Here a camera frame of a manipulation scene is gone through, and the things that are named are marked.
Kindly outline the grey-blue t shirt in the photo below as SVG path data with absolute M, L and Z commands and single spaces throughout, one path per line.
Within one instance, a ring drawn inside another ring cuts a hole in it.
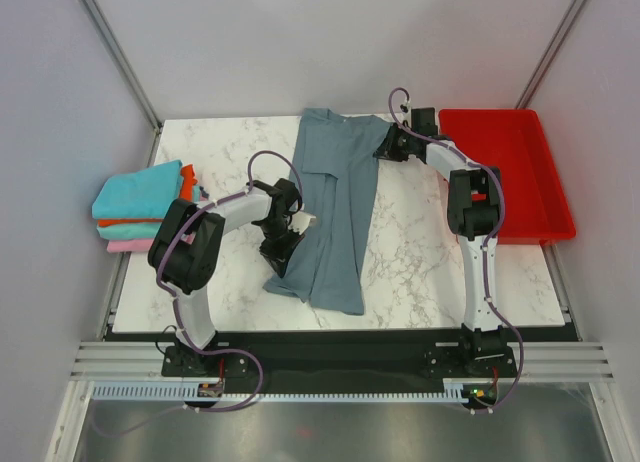
M 317 218 L 305 232 L 283 278 L 264 289 L 315 309 L 361 316 L 361 273 L 377 192 L 374 152 L 391 124 L 377 116 L 345 117 L 307 108 L 299 123 L 293 164 L 304 210 Z

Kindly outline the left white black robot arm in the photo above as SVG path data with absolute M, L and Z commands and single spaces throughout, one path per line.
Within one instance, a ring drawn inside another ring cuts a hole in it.
M 255 181 L 238 194 L 199 203 L 174 200 L 161 223 L 148 264 L 156 283 L 172 298 L 179 341 L 188 346 L 185 364 L 208 375 L 219 364 L 219 351 L 209 345 L 216 334 L 207 284 L 216 269 L 223 237 L 245 225 L 260 228 L 260 255 L 283 277 L 294 251 L 316 217 L 303 211 L 296 185 L 279 179 L 269 185 Z

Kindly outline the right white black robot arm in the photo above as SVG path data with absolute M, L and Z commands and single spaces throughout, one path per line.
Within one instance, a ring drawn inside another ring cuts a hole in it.
M 485 170 L 442 138 L 433 108 L 412 109 L 408 102 L 400 105 L 400 119 L 374 157 L 393 162 L 415 157 L 448 183 L 446 221 L 461 249 L 466 301 L 457 359 L 465 373 L 481 375 L 507 354 L 493 298 L 497 231 L 503 222 L 500 172 Z

